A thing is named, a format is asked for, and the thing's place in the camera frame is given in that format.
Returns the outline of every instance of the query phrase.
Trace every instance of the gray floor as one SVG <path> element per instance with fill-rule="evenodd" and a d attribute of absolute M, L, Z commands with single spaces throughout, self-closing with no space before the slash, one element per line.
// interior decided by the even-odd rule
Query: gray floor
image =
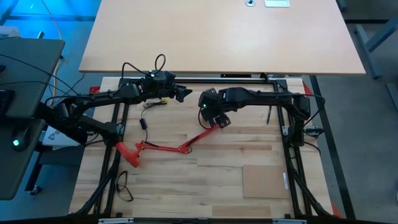
<path fill-rule="evenodd" d="M 349 9 L 344 13 L 348 19 L 388 19 L 398 13 L 398 2 L 395 0 L 347 0 Z M 13 14 L 26 13 L 29 7 L 40 13 L 40 1 L 21 0 Z M 54 14 L 81 14 L 93 16 L 98 9 L 99 1 L 90 1 L 88 6 L 77 10 L 71 5 L 63 7 L 49 6 Z M 0 5 L 0 13 L 5 8 Z M 65 60 L 58 73 L 67 83 L 75 83 L 81 78 L 78 72 L 92 22 L 58 22 L 63 38 L 67 44 L 63 55 Z M 42 30 L 45 38 L 58 38 L 51 21 L 7 21 L 7 26 L 18 26 L 23 37 L 36 37 Z M 372 36 L 381 25 L 365 25 L 365 31 Z M 363 51 L 358 45 L 358 38 L 353 27 L 348 26 L 353 41 L 369 71 Z M 398 190 L 397 159 L 398 148 L 395 138 L 398 133 L 398 112 L 394 108 L 385 87 L 387 82 L 398 82 L 398 32 L 385 41 L 373 54 L 379 62 L 384 77 L 373 80 L 366 77 L 318 77 L 323 96 L 326 98 L 326 110 L 335 137 L 338 153 L 345 173 L 351 200 L 358 219 L 379 222 L 398 223 Z M 104 74 L 86 74 L 75 90 L 87 93 L 90 86 L 98 86 Z M 303 77 L 310 85 L 308 77 Z M 322 162 L 326 175 L 330 197 L 341 213 L 343 206 L 336 184 L 330 155 L 324 138 L 319 139 L 323 151 Z M 45 166 L 39 177 L 43 192 L 31 197 L 23 191 L 27 180 L 25 175 L 20 191 L 14 200 L 0 202 L 0 220 L 17 218 L 50 217 L 65 215 L 75 186 L 78 169 L 57 166 Z"/>

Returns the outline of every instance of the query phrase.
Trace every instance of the light wood desk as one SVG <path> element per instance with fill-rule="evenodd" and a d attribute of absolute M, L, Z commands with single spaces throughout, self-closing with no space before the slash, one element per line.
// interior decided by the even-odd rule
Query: light wood desk
<path fill-rule="evenodd" d="M 79 70 L 153 70 L 158 54 L 171 72 L 365 74 L 335 0 L 102 0 Z"/>
<path fill-rule="evenodd" d="M 117 89 L 118 82 L 116 77 L 104 78 L 101 91 Z M 287 83 L 291 92 L 304 93 L 300 78 L 287 79 Z M 244 86 L 252 90 L 273 91 L 270 85 L 259 84 L 186 86 L 193 93 L 185 98 L 184 103 L 171 100 L 168 105 L 151 108 L 144 113 L 148 141 L 178 146 L 201 133 L 198 97 L 211 87 Z M 94 119 L 110 121 L 113 108 L 111 105 L 95 109 Z M 142 105 L 129 108 L 124 142 L 132 150 L 135 150 L 135 142 L 145 139 L 145 132 L 139 124 L 142 110 Z M 269 125 L 266 125 L 267 113 L 268 106 L 247 106 L 237 113 L 229 112 L 232 124 L 193 144 L 193 151 L 189 154 L 146 150 L 141 153 L 141 164 L 136 169 L 122 157 L 119 171 L 128 170 L 128 187 L 135 199 L 125 202 L 115 194 L 113 214 L 123 212 L 124 217 L 174 218 L 282 218 L 285 213 L 292 214 L 290 198 L 243 197 L 243 165 L 285 166 L 277 110 L 273 107 Z M 306 141 L 316 144 L 310 138 Z M 85 149 L 70 212 L 81 208 L 98 185 L 104 151 L 103 143 Z M 301 147 L 301 152 L 308 188 L 331 213 L 319 153 L 307 145 Z M 297 190 L 300 208 L 304 211 L 302 194 L 298 187 Z M 105 190 L 102 208 L 105 207 L 106 195 Z"/>

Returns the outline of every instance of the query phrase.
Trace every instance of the wooden table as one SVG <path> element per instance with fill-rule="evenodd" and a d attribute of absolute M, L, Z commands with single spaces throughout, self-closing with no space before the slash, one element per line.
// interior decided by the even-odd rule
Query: wooden table
<path fill-rule="evenodd" d="M 158 54 L 171 72 L 365 74 L 335 0 L 102 0 L 79 70 L 153 70 Z"/>
<path fill-rule="evenodd" d="M 119 78 L 103 79 L 101 91 L 117 89 Z M 289 90 L 304 93 L 300 78 L 287 79 Z M 171 100 L 144 113 L 148 125 L 148 141 L 166 146 L 178 146 L 203 131 L 198 124 L 198 97 L 211 87 L 216 89 L 243 86 L 252 90 L 273 91 L 270 85 L 187 84 L 193 93 L 184 103 Z M 113 105 L 95 109 L 94 118 L 111 120 Z M 124 142 L 131 149 L 145 139 L 139 119 L 142 105 L 131 105 Z M 229 112 L 232 124 L 212 133 L 192 145 L 189 154 L 146 150 L 141 153 L 140 167 L 133 168 L 124 158 L 119 171 L 127 170 L 133 202 L 125 202 L 116 194 L 113 213 L 124 217 L 228 217 L 282 218 L 292 214 L 291 199 L 244 198 L 243 165 L 285 166 L 278 115 L 273 107 L 266 125 L 268 106 L 247 106 L 237 113 Z M 316 144 L 313 139 L 306 141 Z M 94 144 L 85 149 L 70 212 L 75 212 L 88 200 L 98 185 L 105 146 Z M 332 212 L 321 159 L 317 150 L 301 147 L 308 188 L 325 210 Z M 298 189 L 300 208 L 304 211 Z M 106 203 L 104 193 L 103 205 Z"/>

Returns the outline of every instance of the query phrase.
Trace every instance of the wheel caster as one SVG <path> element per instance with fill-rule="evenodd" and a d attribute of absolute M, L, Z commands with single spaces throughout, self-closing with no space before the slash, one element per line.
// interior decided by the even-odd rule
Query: wheel caster
<path fill-rule="evenodd" d="M 42 191 L 42 188 L 35 185 L 35 187 L 33 188 L 33 190 L 29 191 L 28 193 L 29 193 L 31 196 L 35 196 L 35 195 L 37 195 L 38 193 L 40 193 L 41 191 Z"/>

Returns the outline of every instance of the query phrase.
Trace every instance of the cardboard square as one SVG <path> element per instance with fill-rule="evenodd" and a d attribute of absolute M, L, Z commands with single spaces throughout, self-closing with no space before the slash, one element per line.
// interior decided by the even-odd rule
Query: cardboard square
<path fill-rule="evenodd" d="M 290 198 L 284 166 L 243 165 L 243 197 Z"/>

